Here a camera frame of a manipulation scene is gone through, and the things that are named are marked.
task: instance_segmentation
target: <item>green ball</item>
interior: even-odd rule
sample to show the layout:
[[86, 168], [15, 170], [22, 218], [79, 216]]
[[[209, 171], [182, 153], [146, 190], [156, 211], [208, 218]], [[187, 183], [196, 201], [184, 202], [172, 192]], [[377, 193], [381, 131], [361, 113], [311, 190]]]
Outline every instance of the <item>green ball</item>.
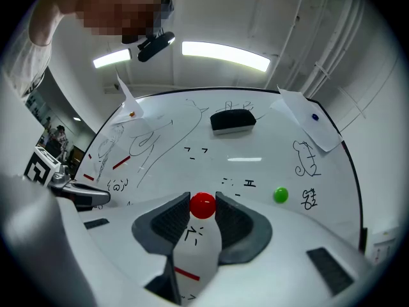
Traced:
[[284, 203], [288, 199], [288, 191], [285, 187], [279, 187], [274, 191], [274, 200], [276, 203]]

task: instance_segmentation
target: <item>red marker line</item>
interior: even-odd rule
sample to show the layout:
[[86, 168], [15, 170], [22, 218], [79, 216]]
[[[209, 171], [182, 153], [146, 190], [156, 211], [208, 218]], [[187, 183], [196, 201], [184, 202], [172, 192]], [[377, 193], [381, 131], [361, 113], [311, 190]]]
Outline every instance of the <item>red marker line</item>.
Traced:
[[94, 178], [91, 177], [91, 176], [89, 176], [89, 175], [87, 175], [87, 174], [84, 174], [84, 177], [86, 177], [88, 180], [94, 181]]
[[184, 276], [186, 276], [186, 277], [188, 277], [188, 278], [194, 279], [195, 281], [199, 281], [199, 280], [200, 280], [200, 277], [199, 277], [199, 276], [194, 275], [194, 274], [192, 274], [192, 273], [189, 273], [189, 272], [187, 272], [187, 271], [184, 271], [183, 269], [180, 269], [179, 267], [176, 267], [176, 266], [175, 266], [174, 271], [175, 271], [175, 272], [178, 272], [178, 273], [180, 273], [180, 274], [182, 274], [182, 275], [184, 275]]
[[119, 163], [117, 163], [117, 165], [115, 165], [114, 167], [112, 167], [112, 169], [117, 168], [118, 166], [121, 166], [124, 162], [126, 162], [128, 159], [130, 158], [130, 156], [128, 156], [127, 158], [125, 158], [123, 161], [120, 161]]

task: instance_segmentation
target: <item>whiteboard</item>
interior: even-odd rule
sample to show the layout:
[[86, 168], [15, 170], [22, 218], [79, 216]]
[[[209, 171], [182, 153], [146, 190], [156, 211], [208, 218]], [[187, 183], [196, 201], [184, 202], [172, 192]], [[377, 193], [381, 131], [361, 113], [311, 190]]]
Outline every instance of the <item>whiteboard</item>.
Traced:
[[[98, 209], [221, 191], [306, 214], [358, 248], [362, 204], [345, 143], [321, 150], [293, 118], [270, 108], [280, 99], [274, 91], [227, 88], [138, 98], [143, 118], [117, 125], [108, 120], [75, 179], [111, 193]], [[211, 115], [239, 108], [257, 119], [253, 130], [213, 135]], [[273, 199], [278, 187], [289, 192], [283, 204]]]

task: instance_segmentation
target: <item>whiteboard eraser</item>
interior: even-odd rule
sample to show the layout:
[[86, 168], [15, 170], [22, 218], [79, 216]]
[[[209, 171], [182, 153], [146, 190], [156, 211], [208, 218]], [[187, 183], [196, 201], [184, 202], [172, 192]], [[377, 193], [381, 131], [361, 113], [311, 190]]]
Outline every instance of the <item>whiteboard eraser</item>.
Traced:
[[256, 124], [256, 119], [246, 109], [234, 109], [211, 115], [210, 123], [213, 133], [217, 135], [251, 130]]

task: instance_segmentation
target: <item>red ball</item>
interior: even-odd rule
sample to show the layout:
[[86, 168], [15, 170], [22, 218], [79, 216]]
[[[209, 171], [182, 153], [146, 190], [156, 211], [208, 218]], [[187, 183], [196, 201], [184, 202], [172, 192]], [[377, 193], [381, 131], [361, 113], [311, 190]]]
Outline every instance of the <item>red ball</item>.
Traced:
[[190, 212], [197, 218], [209, 218], [215, 211], [216, 201], [211, 194], [199, 192], [190, 199]]

